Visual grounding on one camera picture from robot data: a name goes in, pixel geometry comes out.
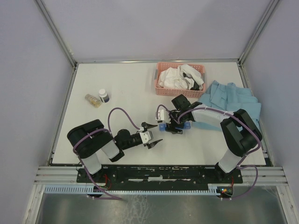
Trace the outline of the white capped pill bottle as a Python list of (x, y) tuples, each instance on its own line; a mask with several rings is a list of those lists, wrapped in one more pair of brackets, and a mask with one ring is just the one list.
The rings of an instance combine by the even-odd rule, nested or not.
[(105, 89), (100, 89), (98, 94), (103, 103), (107, 103), (110, 100), (109, 95)]

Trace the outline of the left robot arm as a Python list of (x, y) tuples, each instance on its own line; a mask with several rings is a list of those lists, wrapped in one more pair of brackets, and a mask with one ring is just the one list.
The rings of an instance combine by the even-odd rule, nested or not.
[(116, 136), (104, 128), (98, 119), (71, 129), (67, 139), (73, 146), (73, 152), (79, 161), (87, 169), (87, 177), (93, 182), (99, 182), (103, 178), (102, 164), (98, 159), (98, 151), (101, 150), (111, 162), (116, 162), (125, 154), (124, 150), (143, 145), (148, 149), (153, 148), (162, 140), (154, 140), (150, 128), (156, 125), (142, 123), (140, 131), (131, 134), (127, 129), (121, 129)]

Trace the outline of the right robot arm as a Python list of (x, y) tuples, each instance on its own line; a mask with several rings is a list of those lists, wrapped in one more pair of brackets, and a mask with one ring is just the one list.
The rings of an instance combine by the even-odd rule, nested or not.
[(162, 122), (160, 129), (182, 134), (188, 122), (203, 122), (222, 131), (228, 149), (215, 165), (214, 176), (219, 182), (230, 179), (231, 172), (240, 166), (245, 157), (261, 146), (262, 134), (244, 109), (227, 112), (200, 102), (190, 103), (183, 94), (171, 102), (174, 110), (157, 110), (157, 121)]

